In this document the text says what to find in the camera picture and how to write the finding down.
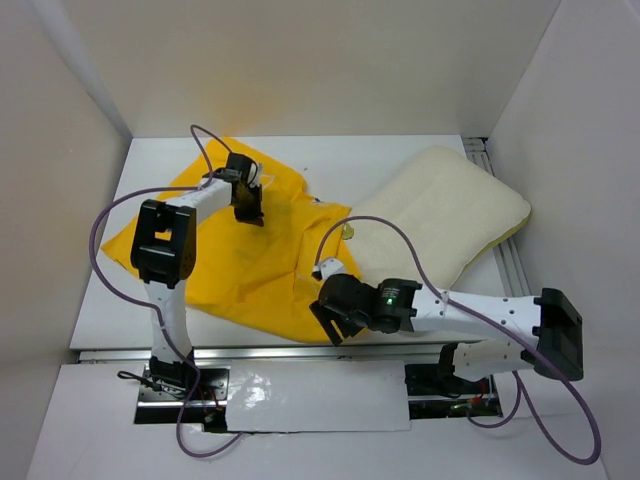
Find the white panel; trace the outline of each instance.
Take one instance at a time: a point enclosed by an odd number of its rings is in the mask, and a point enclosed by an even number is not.
[[[374,193],[404,162],[424,148],[444,145],[464,153],[462,141],[456,135],[244,137],[240,140],[303,173],[311,194],[345,205],[353,205]],[[168,185],[197,155],[198,149],[191,138],[135,139],[116,196],[140,188]],[[105,241],[127,225],[140,209],[142,199],[125,202],[109,215]],[[114,285],[135,298],[145,298],[143,284],[136,277],[102,252],[98,259]],[[504,295],[493,251],[463,273],[456,283],[458,287],[469,293]],[[150,348],[149,318],[147,309],[114,297],[93,274],[71,345],[77,349]],[[194,309],[187,310],[187,323],[196,347],[294,344]],[[419,337],[370,332],[353,342],[437,342],[469,338],[475,337],[447,332]]]
[[[404,362],[234,361],[227,427],[234,432],[409,430]]]
[[[640,395],[638,79],[631,4],[563,0],[489,142],[498,177],[533,207],[517,236],[532,290],[564,290],[584,317],[577,386],[599,414],[612,480],[640,471],[640,419],[626,414]],[[549,406],[551,392],[532,387]]]
[[[135,136],[487,135],[559,0],[63,0]]]
[[[87,236],[124,142],[24,2],[0,2],[0,465],[26,474],[89,273]]]
[[[606,479],[600,462],[582,467],[558,455],[530,419],[500,432],[466,419],[437,419],[413,421],[406,432],[246,435],[228,453],[198,461],[180,451],[173,425],[133,424],[138,386],[116,378],[121,368],[139,367],[62,368],[29,480]],[[591,439],[579,417],[556,416],[549,427],[575,454],[589,452]],[[199,426],[183,430],[187,445],[199,451],[229,439]]]

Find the yellow pillowcase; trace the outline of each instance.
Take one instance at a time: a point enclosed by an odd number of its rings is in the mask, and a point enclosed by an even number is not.
[[[322,236],[351,209],[317,202],[305,192],[306,183],[299,173],[232,138],[224,140],[234,152],[264,165],[264,227],[236,222],[231,207],[202,222],[198,227],[196,267],[187,282],[187,303],[291,340],[327,342],[324,330],[309,311],[320,289],[311,270]],[[206,150],[214,168],[225,165],[227,151],[217,142],[209,142]],[[200,155],[171,185],[196,185],[206,172]],[[176,195],[170,192],[158,198]],[[136,221],[137,217],[102,249],[137,276],[130,261]],[[323,258],[335,256],[349,272],[357,274],[340,232],[337,229],[327,241]]]

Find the yellow fabric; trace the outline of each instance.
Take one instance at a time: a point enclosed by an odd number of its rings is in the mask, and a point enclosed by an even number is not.
[[[187,282],[187,303],[212,315],[299,342],[326,342],[327,336],[309,311],[320,285],[311,269],[322,236],[346,217],[350,208],[320,203],[305,192],[304,178],[277,160],[232,138],[225,142],[264,165],[264,227],[236,222],[225,208],[198,227],[196,267]],[[214,168],[226,163],[217,142],[206,147]],[[172,183],[196,185],[207,171],[202,155]],[[177,193],[160,195],[167,199]],[[137,218],[109,240],[103,251],[132,274],[131,243]],[[337,229],[323,257],[335,256],[358,272]]]

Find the pillow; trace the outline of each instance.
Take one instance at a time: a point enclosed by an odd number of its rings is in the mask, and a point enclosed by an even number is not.
[[[431,147],[419,153],[351,215],[376,215],[409,236],[429,279],[451,285],[476,257],[522,227],[530,205],[505,184],[455,150]],[[389,227],[352,222],[347,246],[362,279],[420,281],[404,241]]]

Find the metal frame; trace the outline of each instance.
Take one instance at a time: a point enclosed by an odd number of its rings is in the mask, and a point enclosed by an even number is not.
[[[487,154],[485,139],[463,138],[467,158],[495,176]],[[522,263],[513,238],[494,248],[498,270],[508,296],[530,295]],[[442,343],[414,343],[403,345],[295,346],[196,349],[199,366],[228,366],[233,359],[329,360],[350,357],[358,360],[397,358],[407,363],[437,363]],[[80,363],[147,362],[150,350],[85,350],[79,354]]]

